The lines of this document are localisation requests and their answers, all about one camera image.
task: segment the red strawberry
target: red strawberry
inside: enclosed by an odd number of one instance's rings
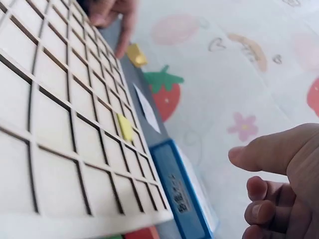
[[[167,70],[168,65],[160,72],[144,73],[164,122],[174,113],[180,99],[179,84],[184,82],[182,77],[168,74]]]
[[[315,111],[316,115],[319,116],[319,78],[313,82],[309,89],[307,103]]]

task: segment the heart doodle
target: heart doodle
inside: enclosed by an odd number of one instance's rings
[[[220,51],[225,50],[226,46],[223,45],[223,39],[218,37],[213,39],[210,44],[208,45],[208,51]]]
[[[281,55],[276,55],[273,57],[273,62],[275,62],[278,65],[281,65],[283,63],[282,61],[282,56]]]

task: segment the blue box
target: blue box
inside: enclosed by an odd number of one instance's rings
[[[171,139],[150,152],[181,237],[212,239],[216,217],[187,157]]]

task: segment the gray surface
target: gray surface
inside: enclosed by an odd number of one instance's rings
[[[119,31],[120,31],[120,21],[116,21],[110,27],[108,27],[107,29],[103,29],[100,32],[102,33],[104,38],[107,40],[110,47],[115,49]],[[121,64],[122,64],[123,72],[124,72],[131,96],[132,96],[133,104],[135,106],[148,146],[152,146],[154,144],[162,142],[163,140],[168,139],[168,133],[164,127],[163,122],[160,119],[159,112],[156,109],[151,91],[149,90],[149,87],[146,81],[144,80],[142,71],[138,68],[135,68],[127,56],[124,56],[121,59]],[[150,105],[152,106],[159,123],[161,134],[157,133],[146,121],[133,84],[135,84],[143,92],[143,94],[149,101]],[[157,225],[156,228],[158,230],[159,237],[161,239],[180,239],[181,238],[174,220]]]

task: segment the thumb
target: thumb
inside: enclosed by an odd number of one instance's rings
[[[94,26],[103,26],[115,0],[92,0],[89,6],[89,18]]]
[[[229,151],[232,164],[247,171],[266,171],[287,175],[293,161],[301,164],[319,148],[319,124],[308,123],[296,128],[259,137],[246,147]]]

